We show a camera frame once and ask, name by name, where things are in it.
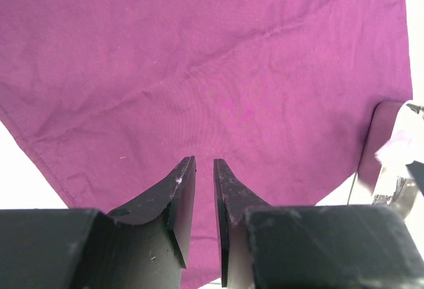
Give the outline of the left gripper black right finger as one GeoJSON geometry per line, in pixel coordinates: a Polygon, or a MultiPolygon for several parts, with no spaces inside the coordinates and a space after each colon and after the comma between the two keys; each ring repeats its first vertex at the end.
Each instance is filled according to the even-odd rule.
{"type": "Polygon", "coordinates": [[[272,206],[213,166],[225,288],[422,288],[423,259],[382,205],[272,206]]]}

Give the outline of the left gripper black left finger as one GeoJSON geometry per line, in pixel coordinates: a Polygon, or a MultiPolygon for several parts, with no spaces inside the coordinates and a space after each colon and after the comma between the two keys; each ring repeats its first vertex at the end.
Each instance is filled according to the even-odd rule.
{"type": "Polygon", "coordinates": [[[188,261],[196,164],[109,213],[1,211],[2,288],[179,288],[188,261]]]}

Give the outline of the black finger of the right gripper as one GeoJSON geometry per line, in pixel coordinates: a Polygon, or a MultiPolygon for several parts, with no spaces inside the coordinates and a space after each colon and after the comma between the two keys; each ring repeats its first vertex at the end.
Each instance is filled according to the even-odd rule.
{"type": "Polygon", "coordinates": [[[406,167],[411,177],[415,180],[415,183],[419,187],[421,193],[424,193],[424,164],[418,161],[413,161],[406,167]]]}

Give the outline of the gauze pad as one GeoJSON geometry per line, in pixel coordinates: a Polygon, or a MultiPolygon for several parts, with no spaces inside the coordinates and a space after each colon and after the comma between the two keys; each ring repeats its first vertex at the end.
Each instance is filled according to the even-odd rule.
{"type": "Polygon", "coordinates": [[[387,169],[405,168],[421,158],[423,139],[411,131],[396,132],[374,154],[376,160],[387,169]]]}

